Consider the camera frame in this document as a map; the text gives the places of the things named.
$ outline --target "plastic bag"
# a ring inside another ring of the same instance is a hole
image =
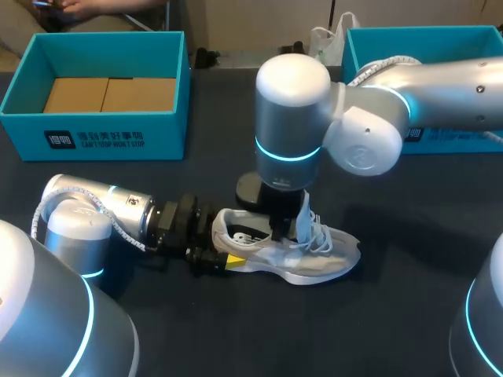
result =
[[[332,33],[323,27],[315,27],[311,30],[311,44],[309,55],[319,60],[323,65],[341,65],[344,52],[343,20],[345,16],[351,16],[349,28],[359,28],[360,23],[352,12],[345,12],[340,17],[336,33]]]

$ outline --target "person's hand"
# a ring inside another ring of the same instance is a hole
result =
[[[100,12],[99,0],[63,0],[63,12],[76,20],[85,20]]]

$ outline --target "blue storage box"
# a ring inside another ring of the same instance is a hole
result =
[[[344,46],[343,81],[349,83],[371,61],[395,55],[415,57],[423,64],[499,57],[503,56],[503,38],[492,26],[350,29]],[[411,129],[402,152],[503,152],[503,145],[472,132]]]
[[[172,111],[46,114],[56,78],[176,79]],[[189,92],[182,32],[40,34],[0,120],[24,161],[182,159]]]

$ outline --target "white sneaker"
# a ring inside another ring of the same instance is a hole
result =
[[[246,260],[233,271],[276,273],[290,284],[311,285],[349,272],[360,259],[358,240],[320,223],[305,192],[291,239],[271,239],[269,217],[246,210],[221,210],[211,230],[217,251]]]

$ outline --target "shoelace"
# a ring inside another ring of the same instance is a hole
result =
[[[321,223],[320,215],[315,214],[313,211],[309,213],[311,217],[311,238],[305,243],[298,243],[296,245],[290,245],[291,249],[300,249],[305,247],[311,253],[329,253],[332,251],[332,237],[330,236],[330,230],[327,225]],[[313,243],[316,243],[318,248],[311,250]]]

